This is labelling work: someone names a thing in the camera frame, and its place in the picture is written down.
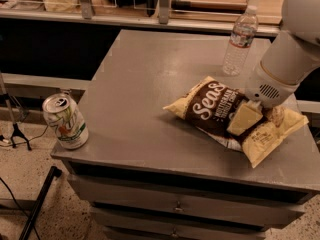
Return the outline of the white gripper with vent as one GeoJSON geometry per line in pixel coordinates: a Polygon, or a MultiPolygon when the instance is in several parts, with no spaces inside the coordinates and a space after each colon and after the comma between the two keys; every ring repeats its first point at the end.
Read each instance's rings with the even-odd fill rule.
{"type": "Polygon", "coordinates": [[[266,112],[266,117],[276,127],[280,127],[284,122],[285,108],[278,105],[293,94],[298,86],[299,72],[296,67],[267,67],[260,61],[245,82],[245,95],[250,100],[239,105],[227,131],[235,136],[243,134],[262,119],[262,106],[273,107],[266,112]]]}

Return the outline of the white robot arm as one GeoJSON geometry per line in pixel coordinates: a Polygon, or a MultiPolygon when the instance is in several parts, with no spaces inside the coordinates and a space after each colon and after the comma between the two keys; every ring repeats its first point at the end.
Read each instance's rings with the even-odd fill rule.
{"type": "MultiPolygon", "coordinates": [[[[223,72],[237,76],[243,69],[258,30],[260,0],[247,0],[246,11],[231,31],[223,72]]],[[[245,84],[248,101],[231,119],[227,131],[239,136],[261,118],[263,108],[282,104],[320,66],[320,0],[284,0],[282,27],[245,84]]]]}

